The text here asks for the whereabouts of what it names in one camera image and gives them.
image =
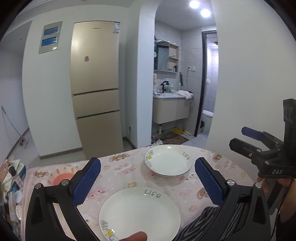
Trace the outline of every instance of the electrical outlet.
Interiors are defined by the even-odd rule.
[[[195,71],[196,67],[195,66],[188,66],[187,69],[188,69],[188,71]]]

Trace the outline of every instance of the refrigerator door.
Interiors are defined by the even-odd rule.
[[[119,111],[77,119],[76,123],[87,159],[123,152]]]
[[[119,34],[114,31],[115,25],[108,21],[74,24],[72,94],[118,88]]]
[[[119,90],[76,95],[72,97],[75,117],[119,110]]]

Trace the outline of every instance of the towel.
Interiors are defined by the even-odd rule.
[[[192,93],[189,93],[188,91],[183,91],[183,90],[178,91],[177,94],[185,96],[185,100],[189,100],[193,97]]]

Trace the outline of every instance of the sticker on refrigerator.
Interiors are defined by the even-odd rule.
[[[120,30],[120,22],[114,22],[114,34],[119,34],[119,30]]]

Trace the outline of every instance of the bathroom door frame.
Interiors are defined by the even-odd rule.
[[[205,86],[207,82],[207,34],[213,33],[217,33],[217,30],[202,31],[202,87],[200,91],[200,105],[198,107],[198,115],[194,131],[195,137],[198,134],[198,130],[202,119],[202,107],[204,103]]]

